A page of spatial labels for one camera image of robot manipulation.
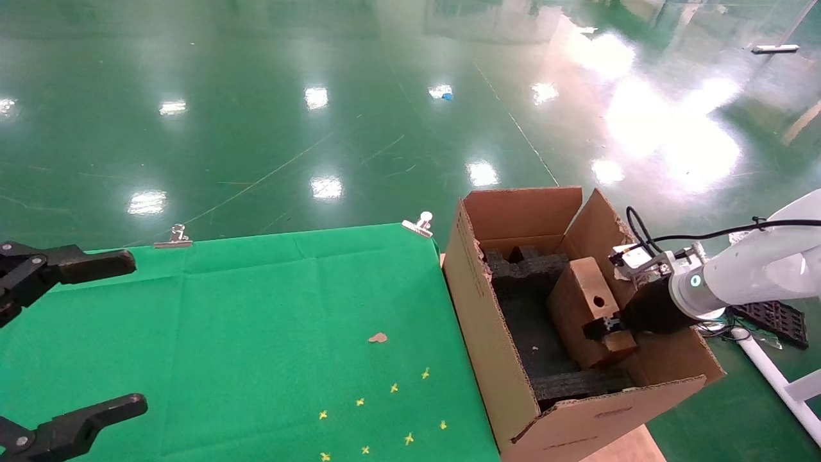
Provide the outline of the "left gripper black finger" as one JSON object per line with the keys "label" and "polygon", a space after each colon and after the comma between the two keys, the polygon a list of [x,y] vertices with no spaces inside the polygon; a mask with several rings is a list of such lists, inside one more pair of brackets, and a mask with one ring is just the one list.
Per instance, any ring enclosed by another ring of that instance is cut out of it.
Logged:
{"label": "left gripper black finger", "polygon": [[2,461],[67,461],[87,454],[103,428],[148,411],[144,395],[133,393],[83,407],[39,424],[34,430],[1,418]]}
{"label": "left gripper black finger", "polygon": [[41,249],[2,242],[1,327],[58,284],[84,284],[129,275],[135,270],[134,255],[127,250],[90,254],[74,244]]}

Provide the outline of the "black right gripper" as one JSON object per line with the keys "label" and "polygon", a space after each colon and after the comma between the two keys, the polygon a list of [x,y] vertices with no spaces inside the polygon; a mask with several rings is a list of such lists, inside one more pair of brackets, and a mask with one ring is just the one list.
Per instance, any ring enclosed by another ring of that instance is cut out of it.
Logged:
{"label": "black right gripper", "polygon": [[631,330],[653,334],[673,334],[692,326],[689,318],[675,304],[670,293],[670,278],[660,278],[639,287],[622,308],[620,315],[604,316],[583,325],[584,337],[604,341],[606,336]]}

